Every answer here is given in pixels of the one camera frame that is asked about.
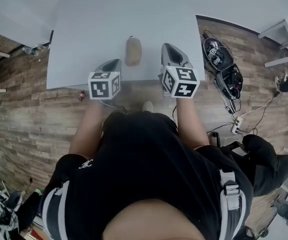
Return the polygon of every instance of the black and white cube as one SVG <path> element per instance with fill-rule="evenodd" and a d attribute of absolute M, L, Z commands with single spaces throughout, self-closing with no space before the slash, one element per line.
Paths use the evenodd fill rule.
<path fill-rule="evenodd" d="M 199 86 L 197 70 L 187 67 L 163 66 L 162 84 L 174 98 L 193 98 Z"/>
<path fill-rule="evenodd" d="M 120 72 L 91 72 L 88 87 L 91 100 L 111 100 L 120 91 Z"/>

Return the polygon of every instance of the shoe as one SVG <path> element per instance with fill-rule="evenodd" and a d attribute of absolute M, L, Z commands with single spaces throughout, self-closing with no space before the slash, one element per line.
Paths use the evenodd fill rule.
<path fill-rule="evenodd" d="M 152 112 L 154 113 L 154 105 L 151 101 L 146 101 L 144 104 L 143 104 L 143 109 L 142 111 L 149 111 L 149 112 Z"/>
<path fill-rule="evenodd" d="M 275 84 L 275 88 L 276 88 L 276 91 L 278 92 L 278 93 L 280 93 L 280 90 L 279 90 L 279 85 L 280 85 L 280 81 L 279 81 L 279 79 L 278 79 L 278 76 L 276 77 L 274 77 L 274 84 Z"/>

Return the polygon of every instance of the gray strap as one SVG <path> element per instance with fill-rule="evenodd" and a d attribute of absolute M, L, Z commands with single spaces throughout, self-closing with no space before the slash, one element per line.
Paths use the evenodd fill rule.
<path fill-rule="evenodd" d="M 220 193 L 220 207 L 221 207 L 222 220 L 220 226 L 219 240 L 225 240 L 228 227 L 227 225 L 228 213 L 229 211 L 241 209 L 238 224 L 235 227 L 234 233 L 230 238 L 232 239 L 237 234 L 243 223 L 246 213 L 246 198 L 244 192 L 239 189 L 238 184 L 236 184 L 235 182 L 234 172 L 223 172 L 222 170 L 220 170 L 220 176 L 221 176 L 221 184 L 224 187 L 224 190 L 222 190 Z M 235 184 L 225 185 L 226 183 L 229 184 L 229 181 L 235 182 Z"/>
<path fill-rule="evenodd" d="M 239 231 L 240 227 L 242 226 L 242 223 L 243 223 L 243 220 L 244 220 L 244 217 L 245 217 L 245 213 L 246 213 L 246 197 L 244 195 L 244 192 L 242 190 L 240 190 L 240 197 L 242 199 L 242 211 L 240 213 L 240 218 L 239 218 L 239 222 L 237 224 L 237 227 L 234 231 L 234 236 L 236 236 L 237 232 Z"/>
<path fill-rule="evenodd" d="M 228 221 L 228 208 L 224 190 L 222 190 L 222 192 L 220 193 L 220 209 L 222 213 L 222 221 L 220 225 L 219 240 L 225 240 Z"/>
<path fill-rule="evenodd" d="M 50 236 L 50 233 L 48 231 L 48 227 L 47 227 L 47 211 L 48 211 L 48 207 L 50 204 L 50 200 L 52 199 L 55 191 L 57 190 L 57 188 L 54 188 L 52 191 L 49 192 L 49 194 L 46 196 L 46 199 L 44 201 L 44 206 L 43 206 L 43 223 L 44 223 L 44 229 L 45 232 L 47 233 L 47 235 Z"/>
<path fill-rule="evenodd" d="M 66 233 L 66 224 L 65 224 L 65 204 L 66 204 L 66 197 L 68 192 L 69 181 L 65 182 L 62 187 L 62 198 L 60 199 L 59 209 L 58 209 L 58 226 L 59 226 L 59 233 L 62 240 L 68 240 L 67 233 Z"/>

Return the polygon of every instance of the black t-shirt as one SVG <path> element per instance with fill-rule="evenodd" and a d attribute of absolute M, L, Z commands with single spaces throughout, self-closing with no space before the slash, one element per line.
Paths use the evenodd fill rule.
<path fill-rule="evenodd" d="M 174 123 L 161 114 L 114 117 L 105 126 L 94 160 L 77 154 L 63 156 L 44 191 L 46 196 L 62 180 L 70 180 L 65 206 L 69 239 L 101 239 L 106 225 L 123 208 L 140 200 L 160 199 L 182 211 L 206 240 L 217 240 L 219 170 L 235 172 L 246 196 L 248 217 L 252 185 L 230 155 L 214 146 L 190 149 L 177 136 Z"/>

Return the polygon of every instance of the bare arm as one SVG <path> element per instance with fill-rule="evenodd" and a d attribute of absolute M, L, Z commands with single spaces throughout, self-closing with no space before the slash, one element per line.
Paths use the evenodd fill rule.
<path fill-rule="evenodd" d="M 94 157 L 102 136 L 102 114 L 103 106 L 98 101 L 91 100 L 70 143 L 70 154 L 79 154 L 88 160 Z"/>
<path fill-rule="evenodd" d="M 192 149 L 209 145 L 206 131 L 198 118 L 193 99 L 178 98 L 176 102 L 178 133 L 181 140 Z"/>

